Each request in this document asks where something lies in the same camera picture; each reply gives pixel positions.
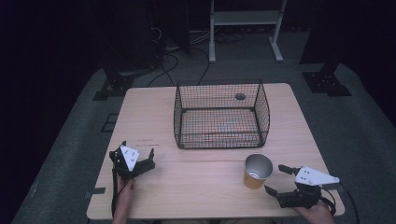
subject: cup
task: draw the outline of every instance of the cup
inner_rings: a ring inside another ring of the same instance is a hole
[[[262,154],[252,154],[245,160],[244,183],[250,189],[258,189],[272,172],[270,159]]]

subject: wooden table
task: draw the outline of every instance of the wooden table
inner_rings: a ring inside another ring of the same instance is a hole
[[[269,157],[274,172],[265,185],[278,192],[294,190],[294,176],[277,170],[279,164],[306,165],[328,173],[304,115],[288,84],[264,84],[271,112],[271,126],[264,147],[245,149],[179,149],[173,134],[175,87],[130,89],[108,145],[96,188],[88,207],[90,219],[111,219],[112,161],[108,152],[122,141],[141,150],[146,159],[152,147],[156,168],[136,178],[130,218],[191,219],[222,217],[293,217],[280,208],[264,187],[244,185],[244,160],[252,153]],[[335,191],[336,215],[345,207]],[[331,198],[326,192],[323,195]]]

